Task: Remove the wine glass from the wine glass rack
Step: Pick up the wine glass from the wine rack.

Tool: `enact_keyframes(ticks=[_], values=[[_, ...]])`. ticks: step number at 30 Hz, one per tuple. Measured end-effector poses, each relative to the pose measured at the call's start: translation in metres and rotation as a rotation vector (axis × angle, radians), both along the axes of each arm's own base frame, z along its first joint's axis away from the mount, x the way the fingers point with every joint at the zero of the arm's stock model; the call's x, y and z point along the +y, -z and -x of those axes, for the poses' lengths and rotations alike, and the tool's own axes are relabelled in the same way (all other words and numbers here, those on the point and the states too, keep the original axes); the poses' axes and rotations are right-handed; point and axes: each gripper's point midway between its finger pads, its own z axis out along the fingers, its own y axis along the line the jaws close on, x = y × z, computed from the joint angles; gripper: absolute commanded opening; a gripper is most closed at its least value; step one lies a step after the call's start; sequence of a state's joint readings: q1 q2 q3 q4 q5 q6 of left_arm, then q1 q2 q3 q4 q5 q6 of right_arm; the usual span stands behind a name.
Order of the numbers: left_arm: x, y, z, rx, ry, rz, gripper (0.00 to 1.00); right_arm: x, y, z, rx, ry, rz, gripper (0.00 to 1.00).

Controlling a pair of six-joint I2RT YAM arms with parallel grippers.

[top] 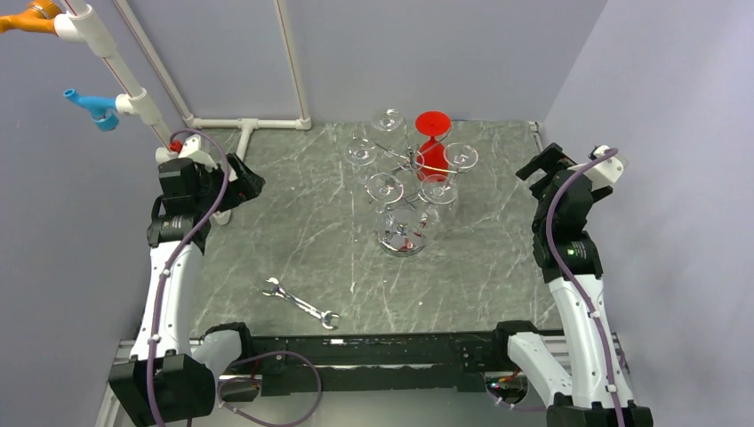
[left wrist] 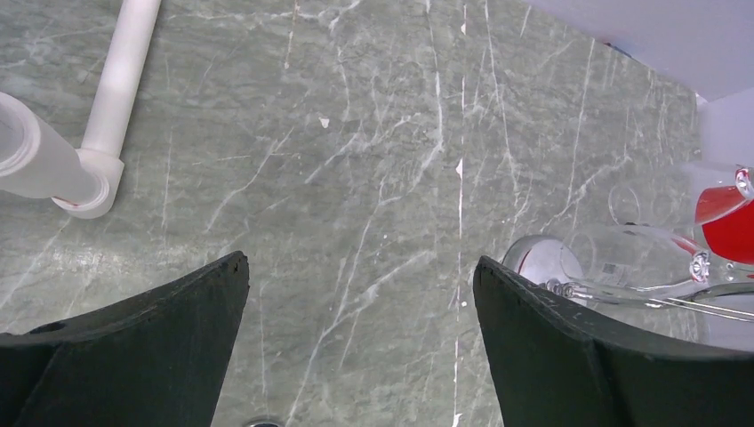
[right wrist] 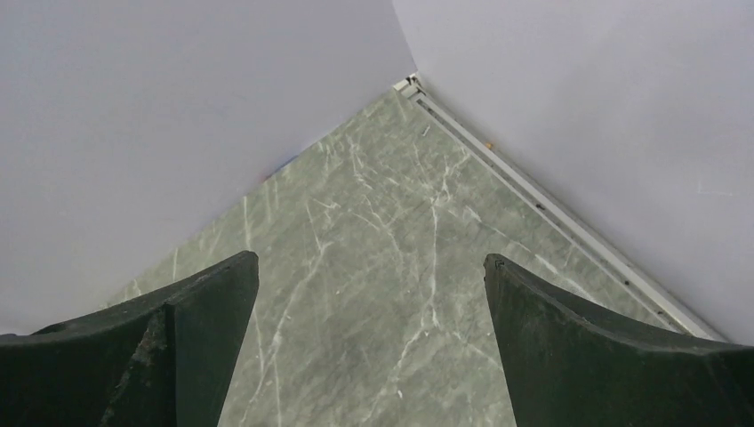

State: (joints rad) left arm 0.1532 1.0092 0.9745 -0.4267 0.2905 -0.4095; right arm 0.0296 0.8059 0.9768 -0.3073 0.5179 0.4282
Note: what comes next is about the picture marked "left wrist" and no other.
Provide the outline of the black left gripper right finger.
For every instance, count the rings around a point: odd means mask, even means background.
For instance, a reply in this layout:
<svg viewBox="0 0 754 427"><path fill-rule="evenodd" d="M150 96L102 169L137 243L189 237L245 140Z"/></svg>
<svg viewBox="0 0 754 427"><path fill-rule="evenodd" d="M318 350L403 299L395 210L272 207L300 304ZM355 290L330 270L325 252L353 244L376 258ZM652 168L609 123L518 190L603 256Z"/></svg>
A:
<svg viewBox="0 0 754 427"><path fill-rule="evenodd" d="M753 356L627 325L479 259L477 317L507 426L750 426Z"/></svg>

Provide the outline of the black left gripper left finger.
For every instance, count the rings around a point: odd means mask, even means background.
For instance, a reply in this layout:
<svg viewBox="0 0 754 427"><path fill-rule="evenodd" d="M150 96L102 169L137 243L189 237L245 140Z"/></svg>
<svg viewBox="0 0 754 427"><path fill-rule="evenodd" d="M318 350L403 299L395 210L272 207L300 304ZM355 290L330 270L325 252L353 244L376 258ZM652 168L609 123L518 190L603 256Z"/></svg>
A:
<svg viewBox="0 0 754 427"><path fill-rule="evenodd" d="M101 309L2 334L2 425L210 425L249 288L235 251Z"/></svg>

